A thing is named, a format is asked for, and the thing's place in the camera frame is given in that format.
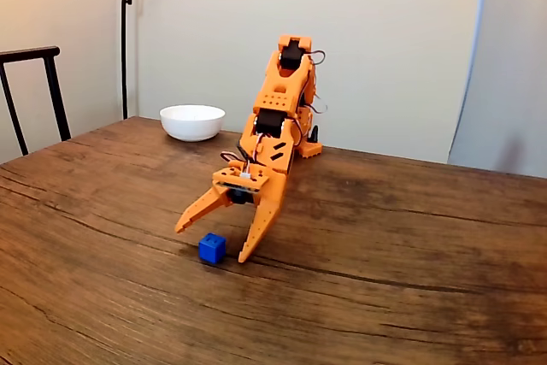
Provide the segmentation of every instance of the floor lamp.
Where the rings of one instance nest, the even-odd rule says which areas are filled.
[[[121,104],[123,119],[127,118],[127,5],[133,0],[121,0]]]

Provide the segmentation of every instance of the blue cube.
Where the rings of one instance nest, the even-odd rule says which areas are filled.
[[[207,234],[199,242],[199,257],[216,264],[226,254],[226,239],[213,233]]]

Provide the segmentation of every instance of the wood grain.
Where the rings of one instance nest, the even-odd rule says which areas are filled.
[[[547,180],[327,149],[241,265],[251,206],[173,231],[237,138],[132,118],[2,165],[0,363],[547,363]]]

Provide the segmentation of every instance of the black chair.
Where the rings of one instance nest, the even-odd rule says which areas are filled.
[[[21,130],[17,113],[15,112],[14,101],[11,97],[11,92],[9,91],[8,76],[6,75],[4,64],[23,62],[25,60],[44,59],[45,73],[48,77],[51,102],[53,103],[53,110],[55,111],[57,127],[59,128],[61,140],[64,141],[70,138],[70,130],[68,129],[67,115],[64,106],[62,105],[61,88],[55,69],[55,56],[59,56],[59,53],[61,53],[61,50],[56,46],[0,52],[0,80],[2,81],[3,94],[6,96],[9,115],[11,116],[11,122],[14,124],[15,135],[17,136],[17,141],[19,141],[23,156],[28,154],[28,149],[26,148],[25,138],[23,137],[23,131]]]

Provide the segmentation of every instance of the robotic arm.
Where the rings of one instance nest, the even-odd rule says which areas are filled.
[[[186,209],[176,225],[177,233],[221,205],[252,203],[255,219],[238,261],[244,262],[258,246],[281,209],[295,152],[308,158],[322,151],[317,126],[312,129],[315,64],[311,52],[311,38],[281,37],[239,140],[243,159],[223,153],[223,158],[232,158],[228,167],[213,174],[213,186]]]

